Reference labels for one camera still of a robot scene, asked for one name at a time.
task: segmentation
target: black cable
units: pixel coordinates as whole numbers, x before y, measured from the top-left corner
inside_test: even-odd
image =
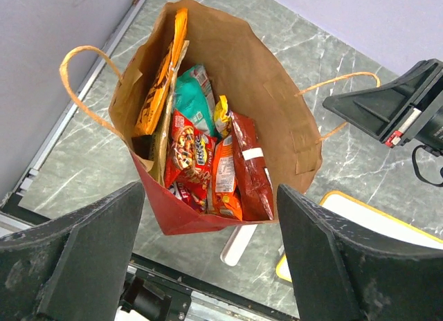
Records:
[[[432,185],[435,187],[443,187],[443,183],[440,183],[440,184],[432,183],[432,182],[428,181],[427,179],[425,179],[422,176],[422,174],[420,174],[420,170],[419,170],[418,164],[417,164],[417,150],[420,148],[426,149],[426,146],[425,145],[416,146],[416,148],[414,148],[414,150],[413,150],[413,167],[414,167],[415,175],[417,176],[417,178],[419,180],[421,180],[422,182],[424,182],[426,184],[429,184],[429,185]],[[442,178],[443,178],[443,167],[440,169],[440,176],[442,176]]]

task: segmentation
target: candy wrapper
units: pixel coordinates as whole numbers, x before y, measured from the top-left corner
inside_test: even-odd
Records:
[[[215,128],[222,138],[229,135],[231,130],[230,110],[228,108],[228,99],[225,95],[220,95],[220,101],[215,106],[214,111]]]
[[[244,221],[273,219],[272,184],[254,121],[232,112],[233,158]]]
[[[215,148],[211,193],[212,205],[209,205],[209,213],[242,220],[242,205],[234,170],[232,135]]]

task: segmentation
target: gray marble tile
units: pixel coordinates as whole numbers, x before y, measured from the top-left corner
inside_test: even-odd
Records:
[[[149,36],[159,10],[167,1],[147,0],[113,60],[123,70],[137,47]],[[272,0],[197,0],[247,20],[257,36],[282,62],[300,89],[353,71],[377,73],[382,82],[395,75]],[[105,68],[85,103],[107,118],[116,76]],[[326,96],[374,86],[358,77],[324,86],[306,94],[322,133],[342,120],[326,111]],[[319,202],[331,190],[341,190],[418,228],[443,237],[443,198],[434,187],[413,174],[413,145],[389,150],[347,126],[323,145],[323,166],[307,195]],[[420,154],[424,174],[438,181],[442,160]],[[57,217],[93,202],[138,179],[129,154],[116,137],[77,112],[45,162],[21,205]],[[134,251],[175,269],[297,316],[293,291],[275,275],[282,244],[278,225],[259,226],[240,263],[230,268],[219,254],[232,228],[208,234],[165,237],[146,201]]]

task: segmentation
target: white label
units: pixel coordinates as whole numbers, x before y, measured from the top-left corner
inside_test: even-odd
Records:
[[[269,184],[271,184],[271,189],[272,189],[271,176],[269,176],[269,170],[267,167],[264,168],[264,173],[266,174],[266,177],[268,177],[268,181],[269,181]]]
[[[242,154],[245,161],[249,161],[257,157],[263,157],[263,151],[261,148],[251,148],[248,150],[244,150],[242,151]]]
[[[234,216],[234,213],[232,210],[229,210],[228,208],[221,208],[220,214],[228,215],[228,216]]]
[[[217,176],[215,177],[215,192],[234,192],[235,170],[232,156],[220,158]]]
[[[210,131],[209,131],[208,124],[206,124],[206,121],[204,119],[199,120],[197,115],[195,115],[194,118],[195,118],[195,122],[194,122],[195,128],[198,129],[199,131],[202,131],[205,134],[209,134]]]
[[[227,136],[224,140],[223,140],[223,146],[230,146],[233,144],[233,136],[232,134],[230,136]]]
[[[185,118],[179,115],[175,116],[174,125],[180,129],[183,128],[185,126]]]
[[[212,118],[215,108],[215,99],[205,68],[202,65],[198,65],[191,73],[191,76],[199,82],[201,90],[205,95],[206,102],[208,103],[209,114]]]

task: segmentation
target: orange snack bag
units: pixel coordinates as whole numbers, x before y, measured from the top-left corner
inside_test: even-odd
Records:
[[[211,214],[240,221],[243,219],[242,204],[235,178],[232,134],[229,134],[215,148],[211,193],[214,208],[209,210]]]
[[[168,96],[173,70],[177,66],[180,52],[186,37],[188,9],[181,8],[175,15],[174,39],[169,45],[166,56],[160,64],[151,89],[147,93],[145,104],[138,115],[133,136],[150,136],[159,122],[163,105]]]

